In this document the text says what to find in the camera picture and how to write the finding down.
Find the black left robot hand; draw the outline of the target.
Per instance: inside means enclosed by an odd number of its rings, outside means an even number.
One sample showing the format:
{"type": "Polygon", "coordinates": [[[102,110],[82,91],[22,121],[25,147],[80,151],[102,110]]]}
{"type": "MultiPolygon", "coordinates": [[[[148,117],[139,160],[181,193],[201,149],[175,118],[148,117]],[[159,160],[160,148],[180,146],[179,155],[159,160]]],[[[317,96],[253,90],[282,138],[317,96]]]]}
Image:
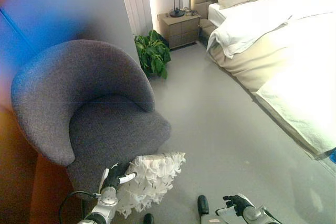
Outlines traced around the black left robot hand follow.
{"type": "Polygon", "coordinates": [[[103,190],[106,187],[114,187],[115,189],[117,189],[120,184],[127,183],[136,178],[136,176],[136,172],[123,174],[122,163],[118,162],[111,168],[106,168],[104,170],[99,190],[103,190]]]}

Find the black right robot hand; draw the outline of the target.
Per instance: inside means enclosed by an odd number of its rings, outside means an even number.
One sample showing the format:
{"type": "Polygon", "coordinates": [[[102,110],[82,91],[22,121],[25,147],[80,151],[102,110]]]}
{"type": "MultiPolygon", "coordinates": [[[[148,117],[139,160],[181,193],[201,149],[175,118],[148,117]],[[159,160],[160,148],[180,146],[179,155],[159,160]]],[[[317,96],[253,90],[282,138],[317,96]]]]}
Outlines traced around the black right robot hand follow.
{"type": "Polygon", "coordinates": [[[223,201],[226,207],[215,210],[218,216],[223,215],[225,211],[233,210],[234,214],[240,217],[243,216],[243,212],[247,207],[255,208],[251,201],[243,194],[223,196],[223,201]]]}

